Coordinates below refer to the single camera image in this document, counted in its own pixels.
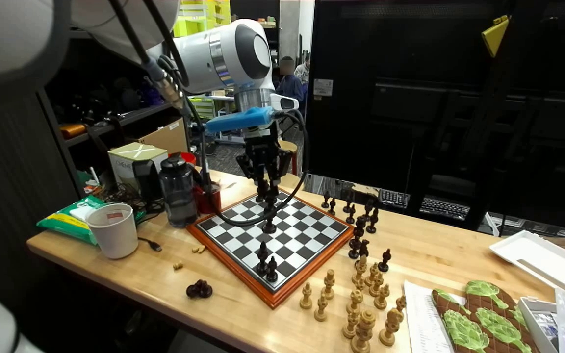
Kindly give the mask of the black keyboard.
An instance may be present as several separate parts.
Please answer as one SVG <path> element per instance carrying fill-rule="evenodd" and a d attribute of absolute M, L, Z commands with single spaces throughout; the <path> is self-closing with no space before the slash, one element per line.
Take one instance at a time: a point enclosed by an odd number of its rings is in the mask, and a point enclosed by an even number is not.
<path fill-rule="evenodd" d="M 410 195 L 401 194 L 399 192 L 379 189 L 378 199 L 386 206 L 394 206 L 405 209 L 408 206 Z M 464 221 L 469 213 L 469 206 L 463 206 L 457 203 L 424 198 L 419 212 L 423 214 L 441 215 L 451 219 Z"/>

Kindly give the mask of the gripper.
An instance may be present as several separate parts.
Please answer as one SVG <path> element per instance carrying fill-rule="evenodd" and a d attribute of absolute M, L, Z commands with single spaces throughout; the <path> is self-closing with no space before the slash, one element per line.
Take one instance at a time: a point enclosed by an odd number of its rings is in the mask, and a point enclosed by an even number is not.
<path fill-rule="evenodd" d="M 292 152 L 281 151 L 278 126 L 252 126 L 242 129 L 245 152 L 237 156 L 237 163 L 246 178 L 257 185 L 257 203 L 276 202 L 278 184 L 282 176 L 287 174 L 291 164 Z M 253 160 L 265 160 L 267 181 L 264 167 Z"/>

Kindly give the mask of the brown green oven mitt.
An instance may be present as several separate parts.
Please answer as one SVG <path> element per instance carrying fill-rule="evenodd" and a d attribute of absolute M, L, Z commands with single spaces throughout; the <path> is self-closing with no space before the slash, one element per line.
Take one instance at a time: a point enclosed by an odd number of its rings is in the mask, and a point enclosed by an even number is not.
<path fill-rule="evenodd" d="M 493 283 L 469 281 L 464 303 L 433 289 L 431 299 L 454 353 L 541 353 L 522 311 Z"/>

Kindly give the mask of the white cardboard box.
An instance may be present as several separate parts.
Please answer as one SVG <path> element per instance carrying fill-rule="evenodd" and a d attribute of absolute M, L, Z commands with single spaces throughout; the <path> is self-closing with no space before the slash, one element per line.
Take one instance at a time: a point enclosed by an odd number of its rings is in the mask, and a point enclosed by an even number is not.
<path fill-rule="evenodd" d="M 168 152 L 165 149 L 157 148 L 153 145 L 133 142 L 110 150 L 108 157 L 116 182 L 130 185 L 135 190 L 139 191 L 139 183 L 135 179 L 132 164 L 135 161 L 146 161 L 150 159 L 155 163 L 156 169 L 159 170 L 160 163 L 168 158 Z"/>

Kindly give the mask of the wooden chessboard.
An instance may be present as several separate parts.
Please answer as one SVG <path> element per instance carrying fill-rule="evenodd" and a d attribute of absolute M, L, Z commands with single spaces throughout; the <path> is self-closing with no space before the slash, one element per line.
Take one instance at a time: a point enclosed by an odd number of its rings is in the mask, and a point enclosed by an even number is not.
<path fill-rule="evenodd" d="M 350 224 L 298 197 L 276 213 L 274 234 L 265 234 L 262 224 L 236 227 L 223 220 L 226 217 L 239 222 L 264 214 L 264 204 L 257 203 L 256 195 L 228 206 L 221 213 L 187 226 L 188 232 L 271 309 L 305 283 L 353 233 Z M 256 272 L 261 241 L 267 244 L 267 263 L 272 255 L 278 263 L 276 283 L 269 283 Z"/>

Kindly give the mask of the person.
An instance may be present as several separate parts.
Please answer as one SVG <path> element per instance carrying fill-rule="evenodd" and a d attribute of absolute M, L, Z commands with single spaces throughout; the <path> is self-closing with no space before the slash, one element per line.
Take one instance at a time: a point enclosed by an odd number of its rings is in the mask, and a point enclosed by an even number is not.
<path fill-rule="evenodd" d="M 304 62 L 296 67 L 294 70 L 294 75 L 300 79 L 303 85 L 308 85 L 309 82 L 309 71 L 311 63 L 311 54 L 307 53 L 304 58 Z"/>
<path fill-rule="evenodd" d="M 299 103 L 304 103 L 306 99 L 303 85 L 300 78 L 294 74 L 294 61 L 290 56 L 285 56 L 280 60 L 279 70 L 281 79 L 278 87 L 275 89 L 276 94 L 294 98 Z"/>

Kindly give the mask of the black device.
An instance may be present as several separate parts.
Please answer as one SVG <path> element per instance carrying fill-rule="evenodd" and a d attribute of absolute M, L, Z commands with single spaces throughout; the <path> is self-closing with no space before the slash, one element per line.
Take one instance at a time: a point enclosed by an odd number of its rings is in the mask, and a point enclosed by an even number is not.
<path fill-rule="evenodd" d="M 135 181 L 139 185 L 139 194 L 144 201 L 155 201 L 163 196 L 154 161 L 151 159 L 133 161 L 132 170 Z"/>

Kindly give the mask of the dark shelf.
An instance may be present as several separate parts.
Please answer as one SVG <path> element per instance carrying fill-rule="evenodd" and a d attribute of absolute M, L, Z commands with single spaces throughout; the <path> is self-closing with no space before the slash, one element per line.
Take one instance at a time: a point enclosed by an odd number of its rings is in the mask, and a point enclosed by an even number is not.
<path fill-rule="evenodd" d="M 79 27 L 69 29 L 65 59 L 38 96 L 78 195 L 85 195 L 81 172 L 111 172 L 108 150 L 181 118 L 146 70 Z"/>

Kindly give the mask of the large black screen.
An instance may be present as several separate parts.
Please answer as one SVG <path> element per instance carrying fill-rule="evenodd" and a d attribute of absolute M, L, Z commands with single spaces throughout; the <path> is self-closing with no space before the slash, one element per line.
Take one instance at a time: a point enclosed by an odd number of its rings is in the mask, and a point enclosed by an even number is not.
<path fill-rule="evenodd" d="M 565 227 L 565 0 L 316 0 L 311 60 L 314 174 Z"/>

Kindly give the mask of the printed paper sheet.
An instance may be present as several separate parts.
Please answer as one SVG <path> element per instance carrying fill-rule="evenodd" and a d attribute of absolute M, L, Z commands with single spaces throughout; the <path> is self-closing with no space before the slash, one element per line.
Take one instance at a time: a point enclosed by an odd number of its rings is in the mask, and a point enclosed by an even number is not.
<path fill-rule="evenodd" d="M 455 353 L 432 300 L 432 290 L 404 281 L 411 353 Z"/>

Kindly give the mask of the wooden stool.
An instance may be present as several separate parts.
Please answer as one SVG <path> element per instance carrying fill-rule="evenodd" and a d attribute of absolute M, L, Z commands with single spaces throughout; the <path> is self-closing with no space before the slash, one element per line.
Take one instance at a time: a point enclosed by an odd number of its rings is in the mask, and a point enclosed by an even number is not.
<path fill-rule="evenodd" d="M 279 140 L 280 147 L 285 150 L 291 152 L 291 169 L 292 174 L 298 176 L 298 147 L 296 144 Z"/>

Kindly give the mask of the white paper cup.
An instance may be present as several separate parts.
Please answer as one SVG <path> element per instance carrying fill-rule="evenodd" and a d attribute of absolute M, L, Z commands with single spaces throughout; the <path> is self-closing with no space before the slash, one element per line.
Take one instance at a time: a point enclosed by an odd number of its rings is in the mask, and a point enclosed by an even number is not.
<path fill-rule="evenodd" d="M 138 248 L 133 208 L 126 203 L 107 203 L 85 217 L 101 252 L 108 259 L 121 259 Z"/>

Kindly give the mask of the red mug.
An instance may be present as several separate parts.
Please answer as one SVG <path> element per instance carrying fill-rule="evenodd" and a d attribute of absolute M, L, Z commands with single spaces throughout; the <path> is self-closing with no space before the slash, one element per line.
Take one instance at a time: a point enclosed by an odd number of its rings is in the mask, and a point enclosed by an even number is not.
<path fill-rule="evenodd" d="M 210 193 L 204 190 L 204 186 L 195 184 L 193 195 L 197 206 L 198 214 L 215 214 L 221 210 L 221 185 L 217 182 L 211 183 Z"/>

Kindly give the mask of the green wipes packet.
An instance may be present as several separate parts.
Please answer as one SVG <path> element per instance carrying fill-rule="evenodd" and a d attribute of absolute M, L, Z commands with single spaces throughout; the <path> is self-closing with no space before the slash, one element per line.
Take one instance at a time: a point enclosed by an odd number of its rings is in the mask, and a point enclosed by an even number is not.
<path fill-rule="evenodd" d="M 67 235 L 71 238 L 81 240 L 82 242 L 98 246 L 95 237 L 93 236 L 90 228 L 85 221 L 92 210 L 99 208 L 103 204 L 119 203 L 119 202 L 105 202 L 94 196 L 87 196 L 77 202 L 65 206 L 61 210 L 47 215 L 41 219 L 36 225 L 43 230 L 50 230 L 59 234 Z M 140 205 L 130 205 L 134 210 L 135 226 L 137 221 L 143 219 L 147 215 L 147 211 Z"/>

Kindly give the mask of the white tray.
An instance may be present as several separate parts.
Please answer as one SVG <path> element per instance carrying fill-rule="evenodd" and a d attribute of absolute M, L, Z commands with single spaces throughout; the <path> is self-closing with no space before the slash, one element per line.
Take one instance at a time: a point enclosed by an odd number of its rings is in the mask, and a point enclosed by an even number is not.
<path fill-rule="evenodd" d="M 565 290 L 565 249 L 540 235 L 522 230 L 489 250 L 552 288 Z"/>

